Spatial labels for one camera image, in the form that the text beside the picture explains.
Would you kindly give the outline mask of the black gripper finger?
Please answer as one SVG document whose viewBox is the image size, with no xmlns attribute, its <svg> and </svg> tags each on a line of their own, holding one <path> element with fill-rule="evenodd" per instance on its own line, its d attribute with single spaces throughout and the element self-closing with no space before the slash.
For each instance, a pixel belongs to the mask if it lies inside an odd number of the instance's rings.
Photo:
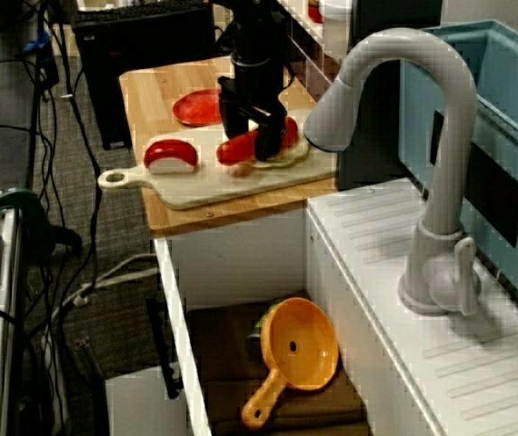
<svg viewBox="0 0 518 436">
<path fill-rule="evenodd" d="M 285 117 L 286 111 L 282 111 L 261 114 L 254 119 L 258 124 L 254 149 L 254 156 L 257 160 L 268 160 L 279 153 L 286 133 Z"/>
<path fill-rule="evenodd" d="M 220 93 L 219 109 L 228 139 L 249 131 L 249 121 L 254 109 L 250 99 L 238 94 Z"/>
</svg>

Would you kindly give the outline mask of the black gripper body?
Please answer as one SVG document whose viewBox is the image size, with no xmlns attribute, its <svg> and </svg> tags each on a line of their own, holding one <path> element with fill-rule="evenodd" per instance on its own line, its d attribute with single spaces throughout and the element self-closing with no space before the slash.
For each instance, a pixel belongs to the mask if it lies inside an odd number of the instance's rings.
<svg viewBox="0 0 518 436">
<path fill-rule="evenodd" d="M 242 109 L 251 108 L 269 115 L 287 115 L 279 99 L 284 89 L 284 67 L 281 64 L 235 64 L 234 76 L 220 76 L 218 84 L 223 121 L 234 119 Z"/>
</svg>

